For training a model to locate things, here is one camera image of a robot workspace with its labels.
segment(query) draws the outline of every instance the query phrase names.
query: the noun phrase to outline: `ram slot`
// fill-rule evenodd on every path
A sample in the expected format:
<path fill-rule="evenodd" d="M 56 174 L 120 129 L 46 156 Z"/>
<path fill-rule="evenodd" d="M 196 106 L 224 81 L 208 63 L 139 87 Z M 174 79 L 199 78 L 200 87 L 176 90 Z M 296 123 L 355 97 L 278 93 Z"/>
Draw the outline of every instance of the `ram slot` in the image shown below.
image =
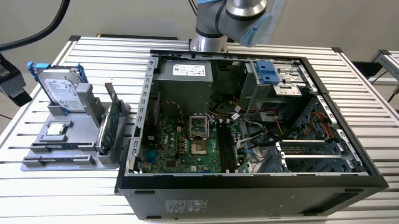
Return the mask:
<path fill-rule="evenodd" d="M 228 124 L 218 124 L 218 144 L 220 151 L 220 166 L 222 172 L 235 172 L 236 158 L 232 146 L 232 137 Z"/>

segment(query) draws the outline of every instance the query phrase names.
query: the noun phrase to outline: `barcode sticker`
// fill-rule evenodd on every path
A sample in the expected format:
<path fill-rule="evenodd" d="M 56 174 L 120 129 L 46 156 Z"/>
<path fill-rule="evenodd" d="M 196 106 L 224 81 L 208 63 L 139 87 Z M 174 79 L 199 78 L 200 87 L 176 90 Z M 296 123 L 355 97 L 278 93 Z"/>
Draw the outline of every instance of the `barcode sticker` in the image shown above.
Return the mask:
<path fill-rule="evenodd" d="M 235 112 L 239 112 L 240 110 L 242 110 L 242 108 L 239 106 L 236 106 Z"/>
<path fill-rule="evenodd" d="M 74 84 L 66 79 L 46 79 L 47 91 L 54 95 L 56 105 L 71 112 L 84 112 L 84 107 L 78 96 Z"/>
<path fill-rule="evenodd" d="M 174 65 L 175 76 L 206 76 L 204 65 L 176 64 Z"/>
<path fill-rule="evenodd" d="M 235 113 L 232 116 L 231 116 L 231 118 L 235 120 L 235 119 L 238 119 L 239 118 L 239 113 Z"/>

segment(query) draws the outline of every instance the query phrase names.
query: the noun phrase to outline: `circuit board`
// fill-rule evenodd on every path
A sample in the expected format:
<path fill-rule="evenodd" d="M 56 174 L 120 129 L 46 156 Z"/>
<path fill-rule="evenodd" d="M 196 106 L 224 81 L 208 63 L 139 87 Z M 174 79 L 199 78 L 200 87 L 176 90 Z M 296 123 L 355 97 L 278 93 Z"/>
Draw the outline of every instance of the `circuit board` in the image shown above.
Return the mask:
<path fill-rule="evenodd" d="M 160 143 L 156 150 L 156 159 L 148 158 L 143 164 L 144 172 L 151 173 L 220 173 L 220 153 L 218 144 L 216 123 L 210 124 L 210 137 L 207 140 L 190 139 L 188 125 L 182 127 L 178 132 L 179 120 L 163 119 L 160 129 Z M 230 130 L 232 139 L 240 138 L 238 123 L 231 123 Z M 196 151 L 194 147 L 200 147 L 202 151 Z M 238 167 L 239 173 L 248 172 L 247 160 L 243 157 L 243 164 Z"/>
<path fill-rule="evenodd" d="M 112 103 L 108 109 L 108 116 L 106 118 L 104 132 L 102 137 L 102 144 L 104 146 L 102 152 L 103 154 L 107 154 L 110 149 L 112 148 L 119 126 L 120 101 L 116 94 L 114 94 L 111 97 Z"/>

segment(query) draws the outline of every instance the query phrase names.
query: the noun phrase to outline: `power cable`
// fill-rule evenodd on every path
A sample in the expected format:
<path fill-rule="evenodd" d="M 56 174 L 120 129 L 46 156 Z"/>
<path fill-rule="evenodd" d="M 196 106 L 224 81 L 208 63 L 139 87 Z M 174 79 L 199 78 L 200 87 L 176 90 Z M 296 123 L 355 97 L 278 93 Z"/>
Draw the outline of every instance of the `power cable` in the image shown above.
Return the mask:
<path fill-rule="evenodd" d="M 381 74 L 381 76 L 378 76 L 377 78 L 375 78 L 375 80 L 371 82 L 371 85 L 375 83 L 375 81 L 387 73 L 389 71 L 385 71 L 382 74 Z"/>
<path fill-rule="evenodd" d="M 389 98 L 389 100 L 387 100 L 387 102 L 390 103 L 391 102 L 391 100 L 394 99 L 394 97 L 395 97 L 395 93 L 393 93 L 393 95 L 390 96 L 390 98 Z"/>
<path fill-rule="evenodd" d="M 198 16 L 198 12 L 196 12 L 198 7 L 196 7 L 195 3 L 191 0 L 188 0 L 188 3 L 190 3 L 190 6 L 191 6 L 191 9 L 192 9 L 192 12 L 194 12 L 195 16 Z"/>
<path fill-rule="evenodd" d="M 44 28 L 44 30 L 42 30 L 39 33 L 36 33 L 35 35 L 20 39 L 18 41 L 6 43 L 0 45 L 0 51 L 6 51 L 6 50 L 11 50 L 14 48 L 19 48 L 23 47 L 31 43 L 35 43 L 36 41 L 42 40 L 44 37 L 47 37 L 58 28 L 58 26 L 60 25 L 63 18 L 66 16 L 67 13 L 67 9 L 70 6 L 70 2 L 71 0 L 63 0 L 62 1 L 62 5 L 60 8 L 58 10 L 58 14 L 51 22 L 51 24 L 48 25 L 48 27 Z"/>
<path fill-rule="evenodd" d="M 7 119 L 12 120 L 11 117 L 8 117 L 8 116 L 6 116 L 6 115 L 3 115 L 3 114 L 0 114 L 0 117 L 4 117 L 4 118 L 7 118 Z"/>

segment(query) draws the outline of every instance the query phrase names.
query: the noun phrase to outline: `motherboard chip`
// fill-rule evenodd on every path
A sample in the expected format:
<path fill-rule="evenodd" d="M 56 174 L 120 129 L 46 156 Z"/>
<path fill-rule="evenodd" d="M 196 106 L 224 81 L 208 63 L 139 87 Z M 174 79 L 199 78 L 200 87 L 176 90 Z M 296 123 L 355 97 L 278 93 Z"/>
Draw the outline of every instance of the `motherboard chip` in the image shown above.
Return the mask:
<path fill-rule="evenodd" d="M 167 161 L 167 167 L 176 167 L 176 161 Z"/>

